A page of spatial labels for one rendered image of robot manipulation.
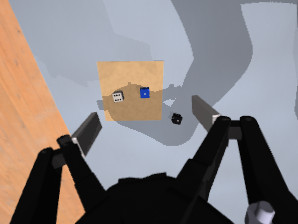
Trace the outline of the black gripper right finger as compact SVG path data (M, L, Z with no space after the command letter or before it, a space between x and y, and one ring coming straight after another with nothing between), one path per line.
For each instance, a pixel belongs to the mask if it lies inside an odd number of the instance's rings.
M192 113L208 132L153 209L154 224L186 224L196 199L209 193L229 145L237 140L248 208L245 224L298 224L298 200L289 191L266 139L252 116L231 120L198 95Z

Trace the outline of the blue die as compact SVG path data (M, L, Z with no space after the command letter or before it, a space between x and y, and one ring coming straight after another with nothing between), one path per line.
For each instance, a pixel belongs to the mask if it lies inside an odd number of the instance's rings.
M149 87L140 88L140 97L141 98L150 98Z

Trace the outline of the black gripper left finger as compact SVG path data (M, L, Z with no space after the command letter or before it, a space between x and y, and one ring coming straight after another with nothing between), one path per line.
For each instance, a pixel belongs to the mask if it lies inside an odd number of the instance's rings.
M68 166L89 224L125 224L84 160L101 129L98 114L93 112L71 137L66 134L57 138L60 148L47 147L38 153L9 224L56 224L64 165Z

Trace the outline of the black die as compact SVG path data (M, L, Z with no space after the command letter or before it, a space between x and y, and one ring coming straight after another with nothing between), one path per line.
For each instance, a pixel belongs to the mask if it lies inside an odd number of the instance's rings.
M182 116L180 114L173 113L173 116L172 116L172 119L171 120L172 120L172 123L180 125L182 119L183 118L182 118Z

